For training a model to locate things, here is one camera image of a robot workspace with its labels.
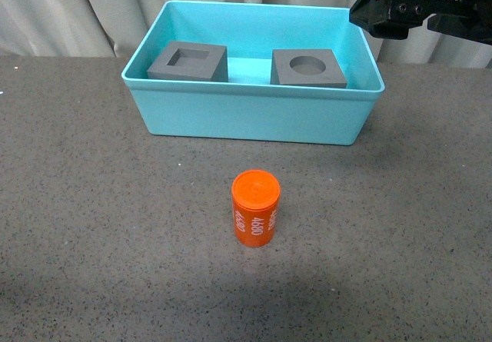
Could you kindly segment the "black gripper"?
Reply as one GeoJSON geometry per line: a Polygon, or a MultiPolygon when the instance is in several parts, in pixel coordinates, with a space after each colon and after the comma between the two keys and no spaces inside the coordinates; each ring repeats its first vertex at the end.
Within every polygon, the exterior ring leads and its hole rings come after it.
{"type": "Polygon", "coordinates": [[[349,21],[375,38],[404,40],[412,28],[491,44],[491,0],[356,0],[349,21]]]}

